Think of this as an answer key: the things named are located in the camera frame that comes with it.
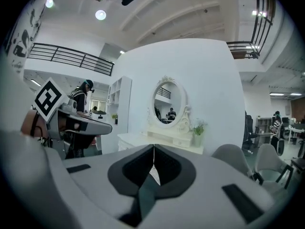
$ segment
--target round ceiling light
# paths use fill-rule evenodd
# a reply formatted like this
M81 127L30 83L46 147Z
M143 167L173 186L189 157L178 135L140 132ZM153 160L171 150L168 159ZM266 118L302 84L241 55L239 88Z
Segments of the round ceiling light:
M102 21L102 20L104 20L106 18L106 12L104 10L98 10L95 13L95 17L98 20Z
M46 1L46 7L47 8L51 8L51 7L53 7L53 5L54 5L54 1L53 0L47 0Z

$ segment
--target oval mirror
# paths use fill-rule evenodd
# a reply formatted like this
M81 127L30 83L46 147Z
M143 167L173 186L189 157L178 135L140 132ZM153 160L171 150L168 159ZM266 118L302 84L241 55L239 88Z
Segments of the oval mirror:
M154 114L163 124L170 124L179 114L181 93L174 83L162 85L154 98Z

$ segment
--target railing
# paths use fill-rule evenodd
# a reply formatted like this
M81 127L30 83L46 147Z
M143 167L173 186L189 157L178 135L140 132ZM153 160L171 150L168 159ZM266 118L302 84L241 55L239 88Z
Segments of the railing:
M166 89L164 89L163 87L160 87L159 90L157 91L157 94L166 97L166 98L171 98L171 92L167 91Z
M85 52L44 43L34 43L28 58L65 63L109 76L114 65L109 60Z
M273 17L275 0L256 0L256 16L251 41L227 42L235 59L257 59L268 37Z

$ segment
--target white ceiling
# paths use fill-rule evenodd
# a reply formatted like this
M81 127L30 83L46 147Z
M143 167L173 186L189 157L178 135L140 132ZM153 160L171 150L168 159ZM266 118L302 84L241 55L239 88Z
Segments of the white ceiling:
M54 0L55 6L46 10L43 23L85 31L125 50L177 38L225 41L225 31L232 31L224 22L228 21L228 11L232 14L236 10L240 12L240 21L236 25L247 23L248 27L252 26L254 17L251 11L255 10L256 1L239 0L226 8L221 6L223 1L135 0L122 6L121 0ZM95 13L101 9L107 12L107 17L98 21ZM295 39L289 43L276 67L266 73L241 73L242 81L251 82L256 75L263 74L261 82L269 84L274 92L305 93L304 78L300 76L300 72L305 70L303 41Z
M32 70L24 70L23 79L25 83L32 89L33 92L39 89L39 86L33 83L31 80L35 80L40 85L43 85L46 80L52 78L55 83L67 94L69 95L77 86L80 86L85 79L72 77L62 74L54 74L48 72L37 72ZM107 98L109 85L93 82L94 93L92 98L104 100Z

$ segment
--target ornate white mirror frame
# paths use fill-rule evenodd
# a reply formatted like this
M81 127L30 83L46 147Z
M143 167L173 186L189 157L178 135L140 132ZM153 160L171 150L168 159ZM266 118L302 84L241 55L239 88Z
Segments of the ornate white mirror frame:
M175 120L169 124L164 124L160 122L155 115L154 101L160 87L167 83L173 83L178 87L181 95L181 104L179 113ZM187 95L182 85L176 82L173 78L164 76L157 83L150 97L147 117L147 132L142 134L161 138L163 140L166 139L169 143L173 143L177 146L190 147L193 135L190 128L189 113L190 106L187 104Z

